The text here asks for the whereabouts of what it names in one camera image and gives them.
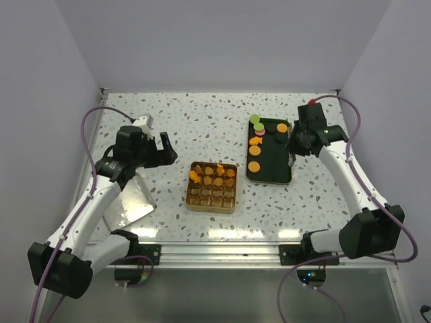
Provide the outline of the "green cookie tray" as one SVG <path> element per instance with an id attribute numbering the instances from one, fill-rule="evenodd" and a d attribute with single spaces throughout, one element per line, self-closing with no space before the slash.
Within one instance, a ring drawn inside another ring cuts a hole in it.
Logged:
<path id="1" fill-rule="evenodd" d="M 276 118 L 264 118 L 260 116 L 260 122 L 264 125 L 272 123 L 279 124 L 285 123 L 289 126 L 289 130 L 285 133 L 288 139 L 285 143 L 277 143 L 275 141 L 275 134 L 266 133 L 262 136 L 263 143 L 258 145 L 261 148 L 261 154 L 253 157 L 248 153 L 250 145 L 248 144 L 246 155 L 246 177 L 252 181 L 261 184 L 279 184 L 287 185 L 292 181 L 292 168 L 288 165 L 288 150 L 287 144 L 290 136 L 290 123 L 287 120 Z M 255 134 L 253 124 L 248 121 L 248 137 L 247 143 L 250 138 L 258 137 Z M 248 171 L 248 163 L 251 161 L 259 162 L 261 170 L 258 173 L 251 173 Z"/>

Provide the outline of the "silver metal tongs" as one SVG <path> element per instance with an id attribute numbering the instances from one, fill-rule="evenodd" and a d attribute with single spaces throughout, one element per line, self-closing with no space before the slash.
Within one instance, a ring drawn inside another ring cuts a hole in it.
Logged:
<path id="1" fill-rule="evenodd" d="M 294 153 L 288 154 L 288 165 L 292 168 L 296 162 L 296 155 Z"/>

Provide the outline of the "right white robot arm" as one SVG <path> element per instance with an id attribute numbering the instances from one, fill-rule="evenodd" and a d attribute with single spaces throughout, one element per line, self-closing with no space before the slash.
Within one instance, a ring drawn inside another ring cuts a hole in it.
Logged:
<path id="1" fill-rule="evenodd" d="M 347 152 L 348 142 L 339 125 L 328 125 L 320 103 L 298 107 L 298 120 L 286 149 L 292 156 L 320 159 L 338 185 L 351 216 L 340 230 L 322 229 L 303 235 L 300 256 L 305 263 L 315 264 L 333 252 L 350 259 L 373 256 L 393 250 L 398 242 L 403 209 L 390 205 L 372 187 L 356 157 Z"/>

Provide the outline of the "swirl butter cookie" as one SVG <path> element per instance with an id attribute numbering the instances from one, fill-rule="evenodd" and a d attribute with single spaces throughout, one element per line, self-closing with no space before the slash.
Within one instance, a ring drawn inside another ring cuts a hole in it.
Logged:
<path id="1" fill-rule="evenodd" d="M 204 177 L 203 183 L 204 185 L 212 185 L 212 178 L 210 178 L 209 176 Z"/>

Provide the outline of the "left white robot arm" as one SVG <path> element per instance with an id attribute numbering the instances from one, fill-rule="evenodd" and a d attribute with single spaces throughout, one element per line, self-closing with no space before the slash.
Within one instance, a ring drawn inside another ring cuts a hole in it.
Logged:
<path id="1" fill-rule="evenodd" d="M 139 238 L 116 229 L 108 238 L 88 247 L 88 241 L 105 211 L 132 181 L 139 168 L 172 165 L 178 155 L 168 133 L 160 133 L 163 148 L 141 127 L 122 126 L 113 145 L 95 166 L 95 176 L 66 220 L 45 243 L 34 242 L 28 260 L 35 285 L 73 299 L 80 298 L 93 276 L 106 266 L 122 261 L 133 264 L 142 257 Z"/>

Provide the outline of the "silver tin lid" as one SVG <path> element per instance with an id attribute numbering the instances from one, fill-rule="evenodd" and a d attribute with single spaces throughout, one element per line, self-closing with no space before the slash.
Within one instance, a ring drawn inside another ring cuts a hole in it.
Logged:
<path id="1" fill-rule="evenodd" d="M 143 178 L 136 173 L 105 210 L 103 220 L 109 231 L 124 229 L 157 208 Z"/>

